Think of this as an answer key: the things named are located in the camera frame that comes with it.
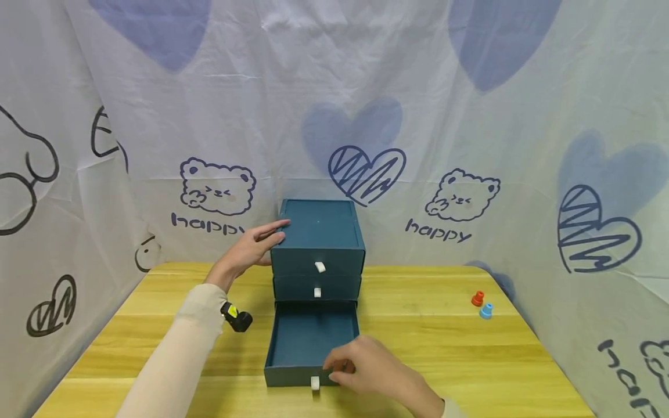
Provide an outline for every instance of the cartoon bear face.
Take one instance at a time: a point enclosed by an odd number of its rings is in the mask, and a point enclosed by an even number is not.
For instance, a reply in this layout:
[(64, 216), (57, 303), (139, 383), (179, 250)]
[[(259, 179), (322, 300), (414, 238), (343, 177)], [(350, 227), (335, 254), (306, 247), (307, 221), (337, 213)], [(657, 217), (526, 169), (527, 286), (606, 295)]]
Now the cartoon bear face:
[(195, 157), (181, 163), (181, 202), (193, 209), (241, 215), (251, 209), (256, 178), (241, 166), (208, 164)]
[(499, 179), (484, 179), (454, 169), (442, 177), (437, 193), (425, 206), (425, 212), (444, 220), (471, 221), (483, 215), (499, 190)]

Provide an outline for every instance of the fingers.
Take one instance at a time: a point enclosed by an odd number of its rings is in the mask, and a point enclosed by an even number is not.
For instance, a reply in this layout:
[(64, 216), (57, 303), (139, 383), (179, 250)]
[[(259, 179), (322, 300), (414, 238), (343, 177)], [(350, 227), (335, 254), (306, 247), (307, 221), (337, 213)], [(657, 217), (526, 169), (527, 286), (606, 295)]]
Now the fingers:
[(256, 266), (271, 266), (272, 265), (272, 260), (270, 260), (267, 257), (263, 257), (258, 262), (256, 263)]
[(274, 247), (276, 244), (280, 243), (281, 241), (286, 238), (286, 234), (284, 232), (275, 232), (268, 236), (267, 238), (263, 239), (262, 241), (258, 242), (258, 245), (260, 246), (260, 249), (262, 250), (263, 253), (266, 253), (269, 251), (272, 247)]
[(351, 351), (351, 343), (333, 348), (323, 362), (323, 370), (333, 367), (338, 360), (351, 360)]
[(346, 367), (344, 368), (344, 373), (353, 373), (355, 371), (355, 364), (352, 361), (349, 361), (346, 363)]
[(290, 223), (289, 219), (281, 219), (279, 221), (270, 222), (270, 223), (267, 223), (265, 225), (255, 227), (255, 228), (249, 230), (249, 232), (251, 233), (251, 236), (256, 241), (258, 241), (260, 239), (261, 235), (266, 235), (267, 233), (271, 232), (273, 229), (284, 227), (289, 223)]
[(349, 373), (344, 373), (344, 372), (332, 372), (330, 373), (330, 380), (338, 383), (344, 387), (348, 387), (354, 391), (359, 391), (358, 390), (358, 384), (357, 381), (359, 379), (359, 376), (357, 375), (350, 375)]
[(262, 241), (263, 239), (269, 237), (271, 234), (275, 233), (276, 229), (273, 229), (269, 232), (261, 233), (258, 238), (256, 238), (256, 241)]

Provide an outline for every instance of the open drawer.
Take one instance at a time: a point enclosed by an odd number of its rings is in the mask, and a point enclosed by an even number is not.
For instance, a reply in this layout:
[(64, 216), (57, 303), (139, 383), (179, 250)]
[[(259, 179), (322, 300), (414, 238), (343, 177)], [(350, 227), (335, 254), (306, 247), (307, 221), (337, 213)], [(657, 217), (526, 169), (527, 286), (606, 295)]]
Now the open drawer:
[(356, 302), (277, 302), (265, 362), (268, 387), (335, 386), (322, 369), (328, 353), (360, 334)]

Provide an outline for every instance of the right hand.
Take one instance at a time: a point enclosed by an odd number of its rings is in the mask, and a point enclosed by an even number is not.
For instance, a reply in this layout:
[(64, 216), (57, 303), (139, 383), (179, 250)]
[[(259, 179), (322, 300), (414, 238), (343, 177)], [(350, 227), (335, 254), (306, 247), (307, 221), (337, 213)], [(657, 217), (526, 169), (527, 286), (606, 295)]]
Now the right hand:
[(444, 401), (425, 379), (370, 336), (334, 348), (323, 362), (329, 368), (330, 380), (358, 393), (385, 395), (418, 417), (441, 417), (444, 411)]

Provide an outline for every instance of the wooden table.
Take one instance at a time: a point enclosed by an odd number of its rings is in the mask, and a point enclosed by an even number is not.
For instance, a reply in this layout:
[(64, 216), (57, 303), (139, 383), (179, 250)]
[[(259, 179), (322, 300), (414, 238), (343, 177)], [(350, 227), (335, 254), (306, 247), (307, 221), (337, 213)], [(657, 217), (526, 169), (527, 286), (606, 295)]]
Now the wooden table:
[[(113, 417), (207, 264), (164, 264), (147, 274), (58, 385), (37, 418)], [(483, 320), (477, 290), (494, 304)], [(386, 399), (340, 387), (319, 395), (265, 386), (272, 331), (270, 268), (252, 268), (230, 300), (251, 312), (243, 334), (225, 324), (205, 365), (189, 417), (410, 417)], [(362, 333), (383, 341), (455, 399), (471, 418), (594, 417), (494, 280), (473, 267), (366, 267), (358, 307)]]

